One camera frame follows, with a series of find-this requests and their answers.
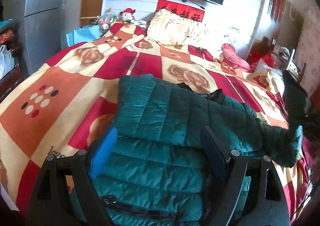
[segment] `white pillow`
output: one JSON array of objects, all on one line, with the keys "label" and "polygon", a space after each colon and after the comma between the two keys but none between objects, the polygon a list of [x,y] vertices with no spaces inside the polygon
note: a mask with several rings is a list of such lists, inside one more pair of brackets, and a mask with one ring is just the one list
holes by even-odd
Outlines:
[{"label": "white pillow", "polygon": [[258,66],[254,73],[264,73],[267,70],[271,70],[273,79],[275,80],[275,83],[278,87],[278,91],[280,92],[281,97],[284,93],[284,82],[282,77],[282,71],[278,69],[274,69],[269,67],[262,59],[259,60]]},{"label": "white pillow", "polygon": [[147,30],[148,37],[164,46],[190,45],[205,48],[219,59],[223,33],[212,25],[182,18],[167,9],[156,12]]}]

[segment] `red and beige checkered blanket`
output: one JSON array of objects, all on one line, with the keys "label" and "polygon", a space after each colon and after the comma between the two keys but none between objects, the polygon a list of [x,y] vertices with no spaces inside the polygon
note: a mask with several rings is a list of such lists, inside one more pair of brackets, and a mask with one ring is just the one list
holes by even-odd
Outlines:
[{"label": "red and beige checkered blanket", "polygon": [[[205,49],[161,46],[144,29],[118,21],[104,37],[56,54],[0,104],[0,178],[22,213],[46,156],[87,148],[114,116],[119,77],[147,73],[199,93],[222,88],[266,123],[288,125],[271,73],[234,70]],[[306,162],[301,153],[292,168],[275,165],[293,219],[306,194]]]}]

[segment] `red pillow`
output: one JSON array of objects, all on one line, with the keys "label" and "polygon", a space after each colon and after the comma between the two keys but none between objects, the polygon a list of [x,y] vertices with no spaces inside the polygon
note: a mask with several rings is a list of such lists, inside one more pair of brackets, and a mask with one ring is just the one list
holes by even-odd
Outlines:
[{"label": "red pillow", "polygon": [[253,72],[256,70],[260,59],[262,59],[267,64],[267,66],[271,68],[274,68],[276,66],[276,62],[271,58],[271,52],[262,56],[258,52],[254,51],[252,52],[252,55],[248,60],[250,68]]},{"label": "red pillow", "polygon": [[240,69],[247,73],[251,73],[249,64],[236,55],[236,49],[230,44],[223,44],[221,47],[223,52],[223,60],[221,61],[224,65],[229,66],[233,69]]}]

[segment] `red banner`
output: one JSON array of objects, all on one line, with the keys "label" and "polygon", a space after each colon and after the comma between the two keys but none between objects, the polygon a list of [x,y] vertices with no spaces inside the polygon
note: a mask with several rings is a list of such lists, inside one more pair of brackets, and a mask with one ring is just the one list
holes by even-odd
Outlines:
[{"label": "red banner", "polygon": [[188,5],[167,1],[167,0],[158,0],[157,9],[167,9],[174,14],[179,15],[180,17],[192,19],[194,21],[202,22],[204,16],[204,10],[197,9]]}]

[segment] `floral wallpaper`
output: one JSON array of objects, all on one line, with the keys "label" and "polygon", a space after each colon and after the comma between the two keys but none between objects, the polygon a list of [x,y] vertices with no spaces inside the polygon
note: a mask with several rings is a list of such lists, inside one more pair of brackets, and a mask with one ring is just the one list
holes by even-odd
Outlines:
[{"label": "floral wallpaper", "polygon": [[300,69],[307,63],[301,86],[311,96],[320,82],[320,9],[311,3],[305,9],[305,20],[296,52]]}]

